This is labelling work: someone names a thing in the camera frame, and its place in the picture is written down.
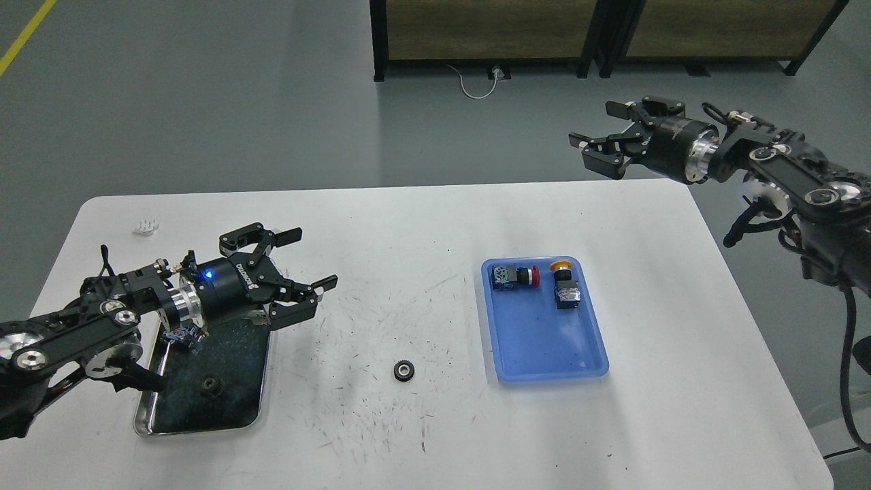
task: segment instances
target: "stainless steel tray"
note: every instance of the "stainless steel tray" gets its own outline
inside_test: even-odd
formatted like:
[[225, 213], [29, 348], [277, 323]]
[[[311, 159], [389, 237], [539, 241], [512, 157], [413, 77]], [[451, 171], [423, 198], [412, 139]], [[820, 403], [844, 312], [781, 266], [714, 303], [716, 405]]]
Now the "stainless steel tray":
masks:
[[148, 369], [166, 375], [143, 391], [133, 428], [141, 436], [239, 429], [260, 415], [269, 330], [240, 319], [213, 326], [199, 352], [165, 342], [158, 328]]

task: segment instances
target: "small gear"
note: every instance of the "small gear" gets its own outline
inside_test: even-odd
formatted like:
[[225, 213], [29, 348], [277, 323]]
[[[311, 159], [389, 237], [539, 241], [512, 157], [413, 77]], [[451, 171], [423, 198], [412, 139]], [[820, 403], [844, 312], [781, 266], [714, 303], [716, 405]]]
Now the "small gear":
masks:
[[199, 393], [207, 398], [217, 398], [224, 392], [224, 382], [217, 376], [209, 375], [203, 378]]
[[415, 365], [411, 361], [402, 360], [393, 366], [393, 375], [405, 383], [415, 376]]

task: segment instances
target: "black metal frame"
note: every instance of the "black metal frame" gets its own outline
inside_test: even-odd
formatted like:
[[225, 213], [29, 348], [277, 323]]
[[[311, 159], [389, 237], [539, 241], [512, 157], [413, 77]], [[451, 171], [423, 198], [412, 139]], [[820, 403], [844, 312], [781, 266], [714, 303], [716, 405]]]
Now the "black metal frame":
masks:
[[581, 48], [579, 58], [463, 58], [463, 59], [395, 59], [390, 60], [388, 45], [387, 0], [369, 0], [369, 17], [372, 23], [372, 54], [375, 66], [374, 80], [383, 82], [388, 66], [421, 65], [484, 65], [488, 68], [500, 65], [509, 70], [511, 65], [575, 64], [575, 75], [587, 78], [590, 64], [598, 51], [598, 38], [604, 28], [605, 18], [613, 0], [598, 0], [593, 10], [590, 29]]
[[629, 50], [629, 44], [635, 36], [635, 30], [638, 28], [638, 22], [641, 19], [641, 14], [645, 9], [645, 0], [618, 0], [611, 3], [611, 9], [608, 12], [605, 20], [605, 32], [600, 37], [597, 52], [597, 63], [599, 64], [599, 77], [610, 78], [616, 63], [624, 62], [647, 62], [647, 63], [673, 63], [675, 65], [690, 66], [691, 68], [699, 67], [703, 63], [714, 62], [746, 62], [746, 61], [789, 61], [789, 65], [783, 69], [787, 76], [795, 76], [795, 73], [801, 68], [811, 51], [820, 42], [828, 29], [838, 18], [840, 13], [847, 6], [849, 0], [838, 1], [825, 16], [820, 26], [817, 28], [814, 35], [807, 42], [807, 45], [802, 50], [797, 58], [782, 58], [782, 57], [626, 57], [626, 52]]

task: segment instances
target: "power outlet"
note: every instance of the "power outlet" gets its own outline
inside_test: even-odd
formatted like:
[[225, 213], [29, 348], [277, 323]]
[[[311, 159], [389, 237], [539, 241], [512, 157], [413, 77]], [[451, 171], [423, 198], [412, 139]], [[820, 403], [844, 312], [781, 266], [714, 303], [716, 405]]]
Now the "power outlet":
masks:
[[511, 80], [511, 70], [506, 65], [492, 65], [487, 69], [487, 78], [492, 80]]

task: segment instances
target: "robotic arm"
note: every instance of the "robotic arm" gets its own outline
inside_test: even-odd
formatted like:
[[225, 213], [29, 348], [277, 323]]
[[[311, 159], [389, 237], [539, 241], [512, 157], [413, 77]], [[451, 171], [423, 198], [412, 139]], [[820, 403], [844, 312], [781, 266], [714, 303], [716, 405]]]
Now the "robotic arm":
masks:
[[[157, 311], [164, 339], [191, 350], [207, 343], [209, 326], [234, 318], [250, 316], [270, 330], [313, 318], [338, 278], [295, 282], [269, 258], [273, 248], [301, 238], [300, 228], [276, 234], [252, 223], [222, 235], [222, 256], [210, 262], [197, 264], [191, 250], [178, 265], [158, 259], [118, 275], [102, 246], [103, 269], [84, 280], [79, 298], [47, 315], [0, 323], [0, 439], [24, 437], [38, 413], [85, 378], [111, 383], [115, 391], [164, 389], [164, 377], [137, 364], [145, 313]], [[248, 245], [253, 251], [242, 252]], [[175, 274], [178, 286], [170, 282]], [[69, 362], [78, 368], [49, 386]]]
[[716, 126], [688, 119], [683, 103], [644, 97], [640, 103], [605, 105], [608, 115], [631, 121], [622, 133], [604, 138], [570, 133], [569, 142], [580, 150], [585, 167], [612, 179], [623, 178], [633, 163], [687, 185], [725, 182], [746, 171], [740, 193], [747, 209], [723, 244], [733, 247], [746, 233], [779, 230], [780, 245], [800, 256], [805, 279], [844, 293], [841, 411], [853, 441], [871, 453], [871, 444], [856, 430], [848, 394], [851, 351], [871, 374], [871, 337], [854, 345], [853, 295], [857, 287], [871, 296], [871, 177], [835, 165], [802, 133], [747, 112], [702, 107], [726, 127], [722, 138]]

